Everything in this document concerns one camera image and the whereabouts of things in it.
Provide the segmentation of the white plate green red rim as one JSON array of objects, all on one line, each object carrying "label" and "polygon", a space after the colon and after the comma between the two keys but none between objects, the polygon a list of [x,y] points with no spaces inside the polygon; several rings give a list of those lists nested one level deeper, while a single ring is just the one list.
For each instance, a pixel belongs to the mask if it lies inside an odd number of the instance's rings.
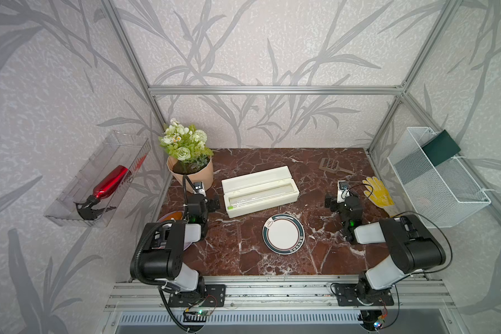
[{"label": "white plate green red rim", "polygon": [[290,214],[275,214],[266,220],[262,237],[274,253],[288,256],[302,248],[306,234],[298,218]]}]

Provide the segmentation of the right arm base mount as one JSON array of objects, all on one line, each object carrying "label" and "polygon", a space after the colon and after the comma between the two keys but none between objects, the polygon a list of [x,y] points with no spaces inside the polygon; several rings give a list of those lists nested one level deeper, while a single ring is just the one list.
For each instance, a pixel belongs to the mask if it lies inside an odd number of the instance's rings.
[{"label": "right arm base mount", "polygon": [[390,289],[375,290],[359,284],[331,283],[331,292],[336,297],[338,306],[394,306]]}]

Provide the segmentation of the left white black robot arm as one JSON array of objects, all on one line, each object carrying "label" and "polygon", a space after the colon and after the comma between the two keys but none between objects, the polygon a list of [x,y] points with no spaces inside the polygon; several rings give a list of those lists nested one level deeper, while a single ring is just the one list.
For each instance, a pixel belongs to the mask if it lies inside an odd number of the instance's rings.
[{"label": "left white black robot arm", "polygon": [[218,196],[195,193],[185,201],[180,219],[146,224],[130,264],[130,275],[162,292],[205,297],[204,278],[183,260],[184,251],[202,241],[208,216],[220,208]]}]

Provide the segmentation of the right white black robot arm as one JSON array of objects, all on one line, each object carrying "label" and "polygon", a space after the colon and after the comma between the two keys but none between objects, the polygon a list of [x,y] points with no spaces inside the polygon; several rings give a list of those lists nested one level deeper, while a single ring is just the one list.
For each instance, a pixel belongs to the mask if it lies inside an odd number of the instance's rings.
[{"label": "right white black robot arm", "polygon": [[340,215],[340,233],[351,244],[385,244],[389,255],[359,276],[355,292],[369,298],[419,271],[445,264],[446,253],[417,214],[403,214],[363,224],[360,198],[348,196],[339,202],[327,194],[324,207]]}]

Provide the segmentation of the cream plastic wrap dispenser box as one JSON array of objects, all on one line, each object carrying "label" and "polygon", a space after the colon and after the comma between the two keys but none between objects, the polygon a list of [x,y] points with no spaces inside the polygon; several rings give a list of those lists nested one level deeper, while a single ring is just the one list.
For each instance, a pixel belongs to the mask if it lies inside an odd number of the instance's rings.
[{"label": "cream plastic wrap dispenser box", "polygon": [[230,218],[294,203],[299,197],[287,166],[226,179],[222,186]]}]

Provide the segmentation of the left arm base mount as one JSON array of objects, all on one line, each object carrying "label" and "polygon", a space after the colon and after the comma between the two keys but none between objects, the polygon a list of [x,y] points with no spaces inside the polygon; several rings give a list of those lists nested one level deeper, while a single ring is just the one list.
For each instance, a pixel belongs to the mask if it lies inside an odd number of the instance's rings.
[{"label": "left arm base mount", "polygon": [[226,296],[226,285],[207,284],[198,286],[192,292],[170,294],[168,305],[172,308],[189,308],[193,305],[203,307],[223,307]]}]

